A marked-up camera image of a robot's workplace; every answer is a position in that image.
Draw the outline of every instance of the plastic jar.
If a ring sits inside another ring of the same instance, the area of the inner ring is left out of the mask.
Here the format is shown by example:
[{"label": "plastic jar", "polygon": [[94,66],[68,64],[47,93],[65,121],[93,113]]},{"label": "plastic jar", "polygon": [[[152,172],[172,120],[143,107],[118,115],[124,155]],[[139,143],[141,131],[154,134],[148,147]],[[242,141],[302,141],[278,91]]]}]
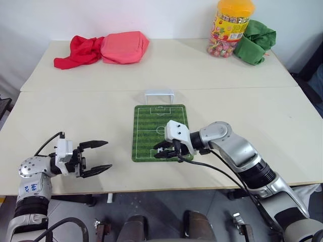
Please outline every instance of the plastic jar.
[{"label": "plastic jar", "polygon": [[254,9],[251,0],[220,0],[207,52],[214,56],[231,56]]}]

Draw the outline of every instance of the gray floor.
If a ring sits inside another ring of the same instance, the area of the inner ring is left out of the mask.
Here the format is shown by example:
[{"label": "gray floor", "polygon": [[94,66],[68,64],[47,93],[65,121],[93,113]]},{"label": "gray floor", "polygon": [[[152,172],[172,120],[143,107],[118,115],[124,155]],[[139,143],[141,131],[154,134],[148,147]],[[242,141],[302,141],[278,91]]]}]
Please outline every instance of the gray floor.
[{"label": "gray floor", "polygon": [[[185,210],[199,211],[209,218],[218,241],[245,241],[232,225],[231,215],[240,212],[246,223],[251,224],[255,241],[275,241],[249,198],[230,201],[226,190],[165,191],[143,193],[119,193],[114,202],[107,204],[107,195],[98,195],[97,204],[84,204],[51,200],[48,209],[50,225],[62,218],[77,217],[88,227],[90,241],[95,241],[94,220],[108,220],[112,233],[105,241],[116,241],[123,223],[132,215],[142,214],[149,223],[149,238],[177,238],[181,235],[182,216]],[[0,208],[0,241],[12,218],[15,198],[8,197]],[[323,221],[323,193],[314,193],[310,200],[311,217]],[[67,224],[54,230],[54,241],[82,241],[79,228]]]}]

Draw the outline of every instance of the football field mat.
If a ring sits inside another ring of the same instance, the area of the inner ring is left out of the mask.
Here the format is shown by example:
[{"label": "football field mat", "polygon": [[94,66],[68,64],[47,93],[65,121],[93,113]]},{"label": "football field mat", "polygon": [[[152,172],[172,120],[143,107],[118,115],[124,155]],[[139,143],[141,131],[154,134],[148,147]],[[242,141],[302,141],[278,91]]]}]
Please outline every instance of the football field mat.
[{"label": "football field mat", "polygon": [[169,120],[187,124],[184,105],[139,105],[135,107],[132,160],[135,162],[177,161],[177,157],[170,159],[156,159],[157,150],[153,147],[165,139],[165,126]]}]

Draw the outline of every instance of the white wall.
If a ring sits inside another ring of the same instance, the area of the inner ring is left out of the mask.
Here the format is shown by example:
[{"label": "white wall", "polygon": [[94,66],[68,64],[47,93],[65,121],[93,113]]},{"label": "white wall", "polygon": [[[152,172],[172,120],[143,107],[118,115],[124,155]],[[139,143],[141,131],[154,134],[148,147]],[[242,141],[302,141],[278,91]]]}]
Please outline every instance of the white wall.
[{"label": "white wall", "polygon": [[[273,50],[298,72],[322,41],[323,1],[253,1],[252,18],[277,30]],[[207,38],[216,5],[217,0],[0,0],[0,90],[17,97],[50,40],[131,30],[148,38]]]}]

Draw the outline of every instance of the table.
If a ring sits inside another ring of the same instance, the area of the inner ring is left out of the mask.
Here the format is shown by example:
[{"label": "table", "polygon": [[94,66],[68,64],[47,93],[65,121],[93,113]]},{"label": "table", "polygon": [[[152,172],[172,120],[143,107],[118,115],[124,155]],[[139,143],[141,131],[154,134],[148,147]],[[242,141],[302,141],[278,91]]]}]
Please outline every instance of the table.
[{"label": "table", "polygon": [[251,66],[232,56],[215,58],[205,39],[152,40],[140,63],[108,65],[99,61],[69,70],[53,67],[69,56],[69,41],[52,41],[22,92],[197,90],[297,86],[273,52]]},{"label": "table", "polygon": [[[226,121],[290,185],[323,182],[323,121],[299,87],[182,89],[175,96],[176,103],[186,105],[191,131],[216,120]],[[144,103],[143,91],[22,92],[0,132],[0,194],[17,194],[18,165],[58,131],[66,132],[74,148],[92,139],[109,141],[106,146],[85,150],[84,156],[88,167],[106,163],[113,167],[86,179],[56,176],[52,179],[54,194],[234,187],[206,167],[133,162],[134,106]],[[54,144],[42,154],[51,153]],[[194,160],[232,175],[210,154],[196,155]]]}]

